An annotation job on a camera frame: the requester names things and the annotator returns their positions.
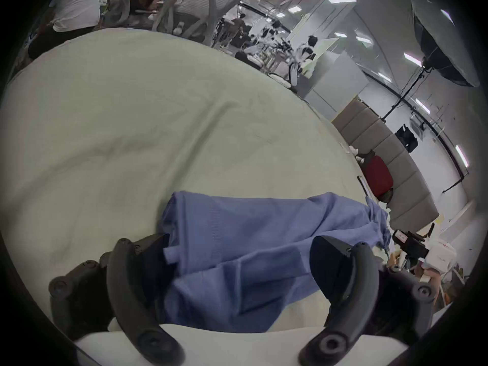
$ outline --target person in white shirt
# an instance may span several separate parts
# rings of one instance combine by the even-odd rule
[[[29,45],[29,58],[38,58],[67,40],[89,33],[99,19],[99,0],[52,0]]]

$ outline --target office chair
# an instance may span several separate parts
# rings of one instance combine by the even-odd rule
[[[172,34],[175,24],[184,23],[181,37],[210,46],[217,21],[240,0],[164,0],[152,31]]]

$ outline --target gray sofa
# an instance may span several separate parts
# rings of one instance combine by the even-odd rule
[[[424,177],[399,139],[364,103],[353,100],[332,121],[345,141],[359,153],[374,150],[393,177],[390,226],[417,232],[439,212]]]

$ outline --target white shirt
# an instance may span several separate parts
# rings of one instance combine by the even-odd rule
[[[59,33],[93,27],[100,19],[99,0],[52,0],[53,29]]]
[[[297,62],[303,63],[312,54],[313,54],[313,47],[306,42],[298,46],[295,52],[295,58]]]

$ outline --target black pants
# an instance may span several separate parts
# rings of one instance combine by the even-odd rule
[[[87,34],[93,30],[93,27],[77,28],[76,30],[65,31],[58,33],[52,27],[48,27],[45,31],[40,33],[29,45],[29,57],[31,59],[38,58],[42,53],[51,50],[53,47],[61,45],[67,40]]]

